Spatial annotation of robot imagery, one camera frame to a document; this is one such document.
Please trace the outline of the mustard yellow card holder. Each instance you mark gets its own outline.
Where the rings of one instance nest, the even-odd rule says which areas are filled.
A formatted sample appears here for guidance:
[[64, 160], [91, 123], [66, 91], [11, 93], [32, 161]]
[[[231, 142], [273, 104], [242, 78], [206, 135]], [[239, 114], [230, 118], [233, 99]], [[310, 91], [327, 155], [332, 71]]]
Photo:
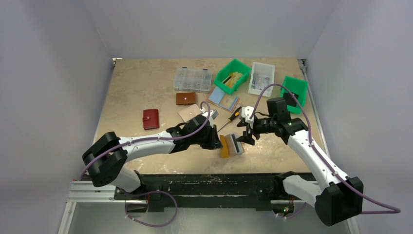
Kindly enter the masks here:
[[235, 150], [235, 145], [233, 141], [233, 136], [234, 133], [228, 134], [228, 135], [220, 135], [220, 141], [223, 145], [221, 149], [221, 157], [222, 158], [229, 158], [232, 156], [238, 156], [236, 150]]

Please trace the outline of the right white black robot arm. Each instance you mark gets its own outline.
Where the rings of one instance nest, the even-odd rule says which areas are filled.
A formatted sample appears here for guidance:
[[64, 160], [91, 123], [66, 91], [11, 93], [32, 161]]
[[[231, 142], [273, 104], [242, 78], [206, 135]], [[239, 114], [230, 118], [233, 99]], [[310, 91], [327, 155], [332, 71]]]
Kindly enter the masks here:
[[245, 127], [237, 141], [254, 145], [261, 134], [275, 134], [305, 163], [316, 182], [294, 172], [275, 177], [271, 195], [293, 195], [314, 207], [326, 226], [361, 214], [364, 185], [358, 177], [350, 178], [337, 167], [313, 140], [310, 128], [300, 119], [291, 118], [285, 99], [267, 100], [268, 117], [257, 118], [254, 107], [240, 110], [239, 127]]

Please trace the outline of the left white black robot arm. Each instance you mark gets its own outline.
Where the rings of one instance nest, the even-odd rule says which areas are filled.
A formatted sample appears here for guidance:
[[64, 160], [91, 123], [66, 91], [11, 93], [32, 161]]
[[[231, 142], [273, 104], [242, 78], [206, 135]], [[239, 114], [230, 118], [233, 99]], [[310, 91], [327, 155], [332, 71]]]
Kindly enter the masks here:
[[82, 160], [95, 187], [113, 185], [133, 193], [143, 182], [138, 172], [126, 167], [127, 162], [181, 152], [191, 145], [206, 150], [222, 148], [212, 117], [197, 115], [188, 122], [149, 136], [118, 137], [115, 132], [107, 132], [83, 154]]

